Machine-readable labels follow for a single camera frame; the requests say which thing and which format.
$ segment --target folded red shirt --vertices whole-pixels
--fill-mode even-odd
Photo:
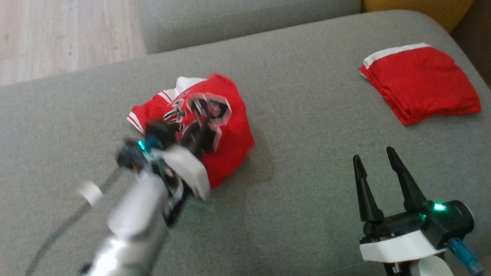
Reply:
[[[426,43],[373,53],[363,61],[360,73],[404,125],[437,114],[481,112],[479,97],[462,69]]]

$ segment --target blue connector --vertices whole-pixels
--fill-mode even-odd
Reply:
[[[477,263],[476,256],[469,251],[459,238],[449,240],[448,249],[467,267],[472,276],[484,275],[484,269]]]

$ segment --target cable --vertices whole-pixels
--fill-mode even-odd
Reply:
[[[105,193],[112,184],[116,182],[116,180],[121,175],[121,170],[119,167],[116,167],[111,175],[102,183],[100,189],[102,193]],[[68,219],[66,219],[57,230],[51,233],[51,235],[44,240],[43,245],[36,252],[35,257],[32,259],[31,263],[26,269],[25,276],[31,276],[34,274],[36,267],[39,265],[44,255],[48,250],[53,246],[53,244],[65,233],[72,225],[74,225],[78,220],[80,220],[87,212],[90,210],[91,206],[88,203],[85,203],[82,207],[80,207],[74,214],[72,214]]]

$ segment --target silver arm segment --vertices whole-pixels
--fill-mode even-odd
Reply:
[[[86,275],[148,276],[167,237],[162,216],[168,191],[162,179],[144,169],[108,219],[108,237]]]

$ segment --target yellow cushion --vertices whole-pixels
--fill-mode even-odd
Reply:
[[[363,12],[407,9],[422,12],[451,32],[474,0],[363,0]]]

